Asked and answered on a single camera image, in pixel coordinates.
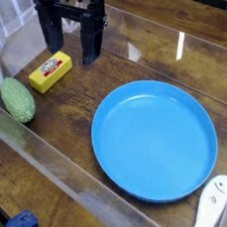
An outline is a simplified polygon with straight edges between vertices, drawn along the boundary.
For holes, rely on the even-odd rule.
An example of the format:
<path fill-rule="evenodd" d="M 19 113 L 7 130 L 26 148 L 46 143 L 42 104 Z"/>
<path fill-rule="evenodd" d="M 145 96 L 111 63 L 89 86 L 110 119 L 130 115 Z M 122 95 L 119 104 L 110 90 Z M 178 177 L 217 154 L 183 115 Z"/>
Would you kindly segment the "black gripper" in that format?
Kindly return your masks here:
<path fill-rule="evenodd" d="M 80 22 L 83 64 L 91 65 L 101 55 L 106 0 L 35 0 L 46 45 L 52 54 L 63 46 L 62 20 Z"/>

